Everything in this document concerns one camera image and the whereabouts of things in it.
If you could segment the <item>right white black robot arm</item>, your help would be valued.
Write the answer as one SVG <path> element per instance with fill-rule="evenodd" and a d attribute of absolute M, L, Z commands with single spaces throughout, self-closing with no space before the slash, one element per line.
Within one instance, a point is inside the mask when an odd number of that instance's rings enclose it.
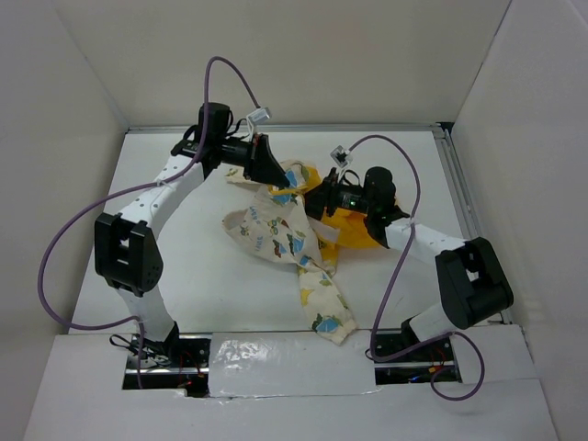
<path fill-rule="evenodd" d="M 332 170 L 304 199 L 306 214 L 315 220 L 326 221 L 341 209 L 358 213 L 378 244 L 435 268 L 440 301 L 401 325 L 401 350 L 411 360 L 431 352 L 433 337 L 467 330 L 514 304 L 491 243 L 481 237 L 451 237 L 414 222 L 398 206 L 388 169 L 369 168 L 357 185 Z"/>

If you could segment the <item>dinosaur print yellow-lined jacket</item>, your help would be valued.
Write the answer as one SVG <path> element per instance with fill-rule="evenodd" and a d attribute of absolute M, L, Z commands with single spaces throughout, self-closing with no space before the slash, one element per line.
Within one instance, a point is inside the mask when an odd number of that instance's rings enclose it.
<path fill-rule="evenodd" d="M 244 209 L 227 214 L 222 227 L 244 251 L 274 264 L 294 266 L 309 327 L 340 345 L 358 325 L 333 281 L 339 251 L 380 245 L 368 234 L 364 214 L 337 209 L 332 217 L 308 217 L 304 197 L 322 182 L 319 172 L 314 164 L 297 160 L 281 166 L 289 188 L 252 183 L 253 198 Z"/>

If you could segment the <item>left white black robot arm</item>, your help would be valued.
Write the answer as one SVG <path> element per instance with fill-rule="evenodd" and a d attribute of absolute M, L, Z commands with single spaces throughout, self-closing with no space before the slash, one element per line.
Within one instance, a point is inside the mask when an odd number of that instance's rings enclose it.
<path fill-rule="evenodd" d="M 170 153 L 153 186 L 116 214 L 100 214 L 95 222 L 95 268 L 138 317 L 143 344 L 152 360 L 172 366 L 181 356 L 179 328 L 158 287 L 164 262 L 157 239 L 184 199 L 220 164 L 238 166 L 249 181 L 284 189 L 286 173 L 271 153 L 267 135 L 257 125 L 270 119 L 266 107 L 245 117 L 248 135 L 230 130 L 232 111 L 224 104 L 200 108 L 198 124 L 190 127 Z"/>

